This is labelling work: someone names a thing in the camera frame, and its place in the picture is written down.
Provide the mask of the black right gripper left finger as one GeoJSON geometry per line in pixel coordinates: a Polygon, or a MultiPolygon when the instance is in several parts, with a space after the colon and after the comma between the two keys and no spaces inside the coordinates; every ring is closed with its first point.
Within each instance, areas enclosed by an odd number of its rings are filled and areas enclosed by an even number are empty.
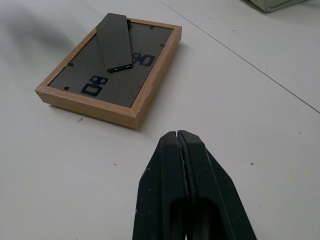
{"type": "Polygon", "coordinates": [[[176,132],[163,135],[137,191],[132,240],[185,240],[188,188],[176,132]]]}

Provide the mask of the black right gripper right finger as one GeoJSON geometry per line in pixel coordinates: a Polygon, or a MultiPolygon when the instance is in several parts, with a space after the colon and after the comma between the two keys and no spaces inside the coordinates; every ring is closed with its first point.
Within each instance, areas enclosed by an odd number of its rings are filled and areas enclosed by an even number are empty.
{"type": "Polygon", "coordinates": [[[187,240],[257,240],[233,180],[199,136],[177,133],[189,193],[187,240]]]}

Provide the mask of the pale green object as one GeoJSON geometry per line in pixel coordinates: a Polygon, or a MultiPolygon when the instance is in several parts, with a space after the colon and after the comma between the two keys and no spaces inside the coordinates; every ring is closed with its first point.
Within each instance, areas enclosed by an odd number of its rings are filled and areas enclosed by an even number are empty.
{"type": "Polygon", "coordinates": [[[306,0],[249,0],[265,13],[272,13],[306,0]]]}

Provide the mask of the wooden picture frame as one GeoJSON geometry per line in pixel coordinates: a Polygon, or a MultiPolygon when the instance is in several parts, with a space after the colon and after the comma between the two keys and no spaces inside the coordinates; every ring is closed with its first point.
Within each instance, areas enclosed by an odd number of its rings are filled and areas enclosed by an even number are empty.
{"type": "Polygon", "coordinates": [[[182,27],[108,13],[35,89],[49,105],[139,129],[182,27]]]}

